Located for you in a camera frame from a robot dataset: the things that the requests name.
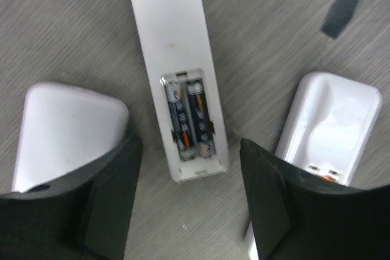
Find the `slim white remote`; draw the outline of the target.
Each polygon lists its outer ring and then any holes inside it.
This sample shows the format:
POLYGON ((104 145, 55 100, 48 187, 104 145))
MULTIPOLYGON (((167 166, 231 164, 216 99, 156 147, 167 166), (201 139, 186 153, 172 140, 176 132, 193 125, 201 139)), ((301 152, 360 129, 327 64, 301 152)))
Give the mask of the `slim white remote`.
POLYGON ((171 177, 193 180, 229 170, 230 160, 215 67, 202 0, 131 0, 144 64, 171 177), (207 100, 215 154, 199 155, 186 83, 202 80, 207 100), (174 131, 165 85, 181 84, 196 154, 183 161, 174 131))

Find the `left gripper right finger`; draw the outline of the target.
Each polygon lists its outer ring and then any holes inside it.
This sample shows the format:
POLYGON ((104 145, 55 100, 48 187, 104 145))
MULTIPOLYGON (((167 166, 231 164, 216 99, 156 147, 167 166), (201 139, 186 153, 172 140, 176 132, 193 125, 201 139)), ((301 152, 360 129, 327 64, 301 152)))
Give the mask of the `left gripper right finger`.
POLYGON ((239 156, 260 259, 389 258, 389 186, 329 182, 249 139, 239 156))

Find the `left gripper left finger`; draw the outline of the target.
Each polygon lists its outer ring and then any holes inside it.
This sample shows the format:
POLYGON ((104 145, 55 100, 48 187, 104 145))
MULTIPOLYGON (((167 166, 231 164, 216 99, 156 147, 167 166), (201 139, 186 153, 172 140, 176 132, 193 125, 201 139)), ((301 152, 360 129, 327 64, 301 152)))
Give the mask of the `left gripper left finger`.
POLYGON ((66 175, 1 195, 1 258, 122 259, 142 154, 131 134, 66 175))

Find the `yellow handle screwdriver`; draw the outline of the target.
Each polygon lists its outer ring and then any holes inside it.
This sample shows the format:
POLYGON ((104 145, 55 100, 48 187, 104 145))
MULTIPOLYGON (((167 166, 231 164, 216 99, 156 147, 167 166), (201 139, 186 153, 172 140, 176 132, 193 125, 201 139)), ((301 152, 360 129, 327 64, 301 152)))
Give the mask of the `yellow handle screwdriver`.
POLYGON ((334 0, 321 27, 321 32, 335 40, 345 31, 364 0, 334 0))

